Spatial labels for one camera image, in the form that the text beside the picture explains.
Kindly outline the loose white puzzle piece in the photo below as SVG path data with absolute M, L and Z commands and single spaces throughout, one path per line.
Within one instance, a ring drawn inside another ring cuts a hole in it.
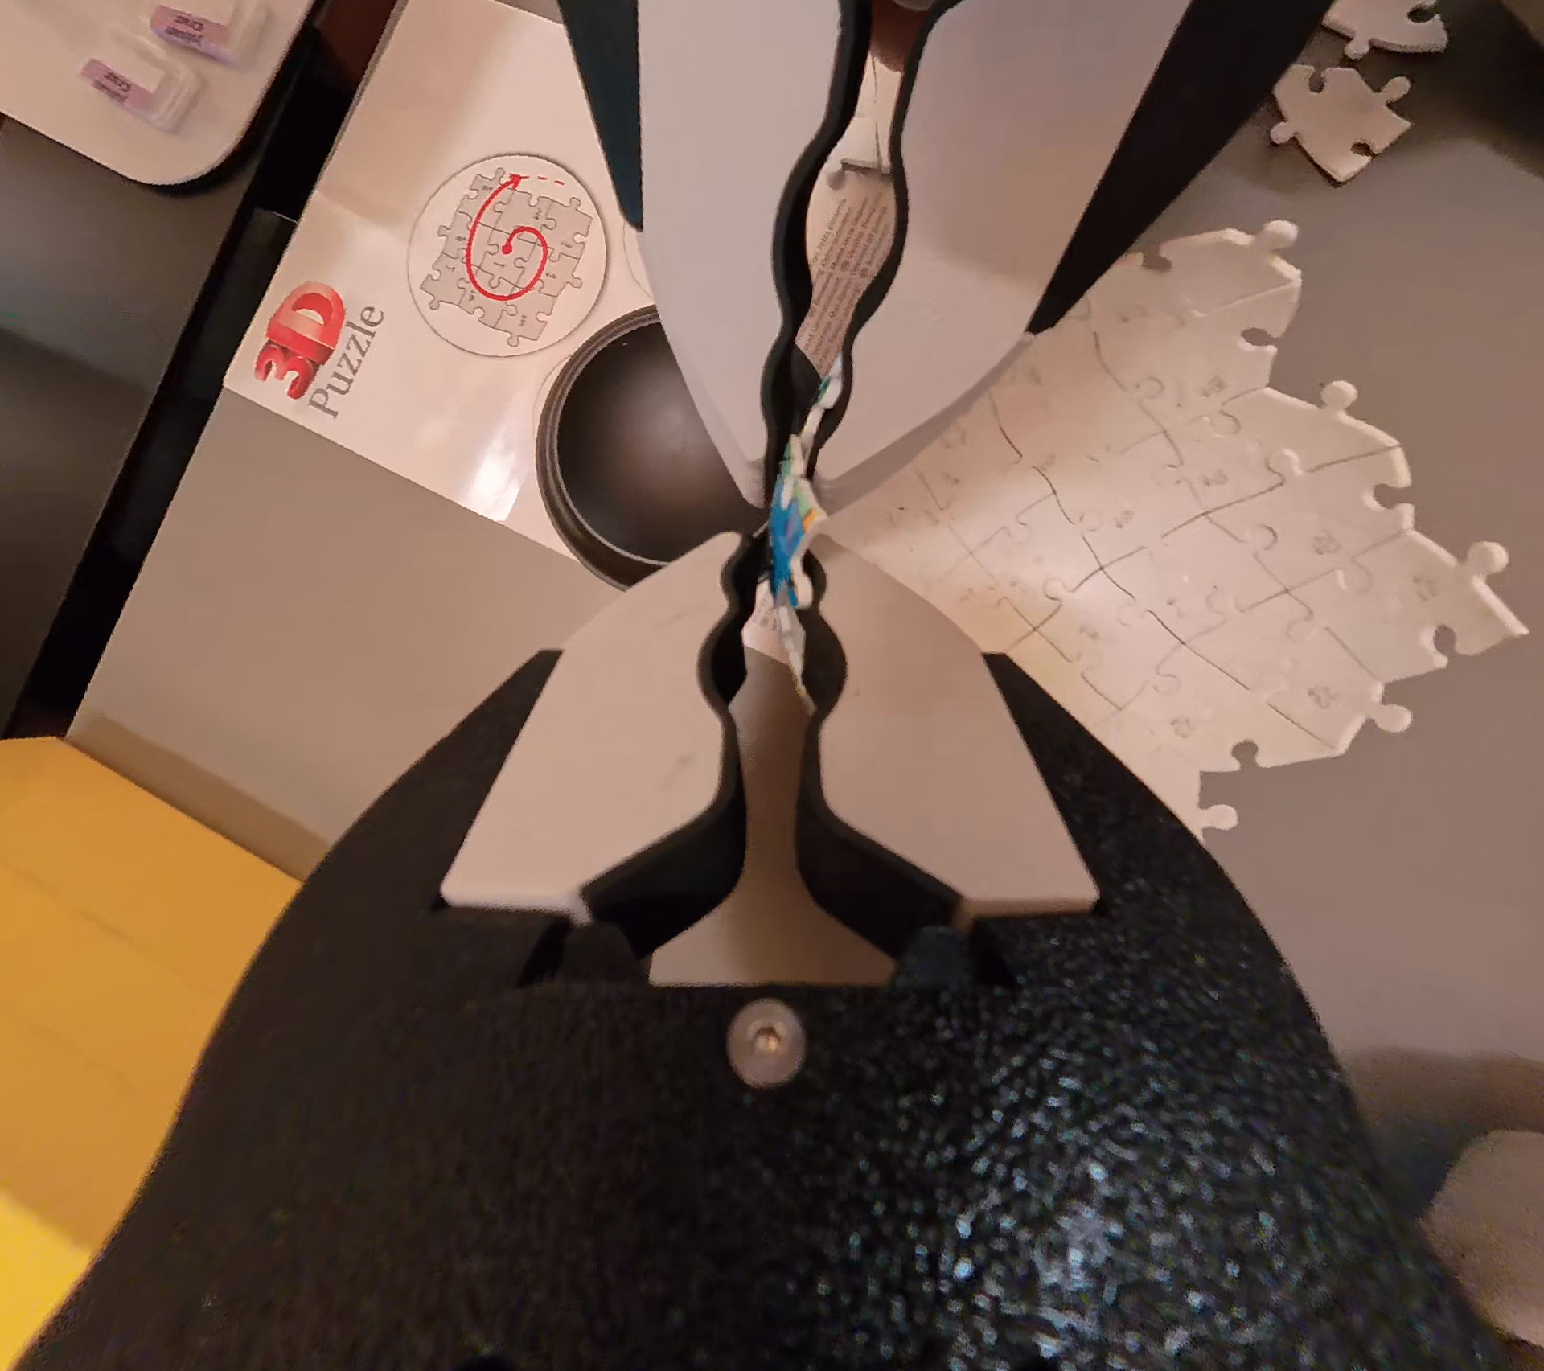
M 1410 86 L 1404 75 L 1372 86 L 1351 66 L 1317 70 L 1296 62 L 1272 88 L 1280 119 L 1270 127 L 1270 140 L 1277 146 L 1294 143 L 1328 180 L 1344 185 L 1410 128 L 1397 111 Z
M 1333 0 L 1320 24 L 1343 38 L 1343 53 L 1354 59 L 1372 48 L 1436 53 L 1449 45 L 1437 0 Z

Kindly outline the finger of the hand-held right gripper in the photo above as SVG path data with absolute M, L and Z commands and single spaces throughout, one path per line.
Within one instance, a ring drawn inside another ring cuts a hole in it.
M 878 486 L 1024 347 L 1191 1 L 940 1 L 902 78 L 895 241 L 817 486 Z
M 805 214 L 855 109 L 865 0 L 637 0 L 641 255 L 725 471 L 765 498 Z

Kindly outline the single puzzle piece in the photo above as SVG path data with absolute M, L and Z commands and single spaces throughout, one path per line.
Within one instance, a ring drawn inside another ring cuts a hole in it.
M 820 378 L 813 399 L 804 411 L 796 432 L 789 437 L 789 452 L 799 463 L 809 465 L 817 452 L 825 418 L 839 405 L 844 389 L 844 370 L 841 358 L 836 358 L 825 376 Z

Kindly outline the small purple-labelled container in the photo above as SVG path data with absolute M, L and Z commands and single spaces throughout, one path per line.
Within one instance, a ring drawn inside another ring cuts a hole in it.
M 242 67 L 257 51 L 267 14 L 263 0 L 146 0 L 144 22 L 172 46 Z
M 123 29 L 104 30 L 82 56 L 78 78 L 138 122 L 178 130 L 201 80 L 154 40 Z

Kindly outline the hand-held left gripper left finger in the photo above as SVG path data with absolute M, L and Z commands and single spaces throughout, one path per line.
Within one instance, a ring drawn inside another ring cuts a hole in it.
M 715 534 L 569 637 L 440 881 L 447 905 L 609 925 L 649 955 L 723 902 L 746 849 L 728 704 L 754 556 Z

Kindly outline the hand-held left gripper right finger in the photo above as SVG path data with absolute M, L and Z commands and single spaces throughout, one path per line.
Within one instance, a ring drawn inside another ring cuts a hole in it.
M 1098 885 L 984 651 L 855 550 L 812 555 L 794 812 L 810 897 L 892 960 L 928 930 L 1092 912 Z

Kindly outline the black round puzzle stand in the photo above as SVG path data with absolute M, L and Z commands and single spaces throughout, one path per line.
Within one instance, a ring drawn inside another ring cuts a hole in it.
M 723 465 L 654 305 L 609 320 L 550 378 L 535 473 L 561 543 L 616 588 L 712 535 L 764 526 Z

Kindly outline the white puzzle instruction sheet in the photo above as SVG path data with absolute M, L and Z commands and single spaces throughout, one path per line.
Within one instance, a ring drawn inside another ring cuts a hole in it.
M 497 0 L 403 0 L 225 386 L 564 550 L 537 420 L 582 342 L 645 305 L 566 30 Z

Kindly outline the white curved puzzle section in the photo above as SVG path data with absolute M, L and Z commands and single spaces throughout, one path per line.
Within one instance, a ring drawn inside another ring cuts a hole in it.
M 1454 555 L 1383 489 L 1392 434 L 1270 386 L 1301 302 L 1294 223 L 1108 270 L 916 458 L 823 531 L 1008 656 L 1193 831 L 1203 778 L 1399 732 L 1389 685 L 1521 637 L 1507 550 Z

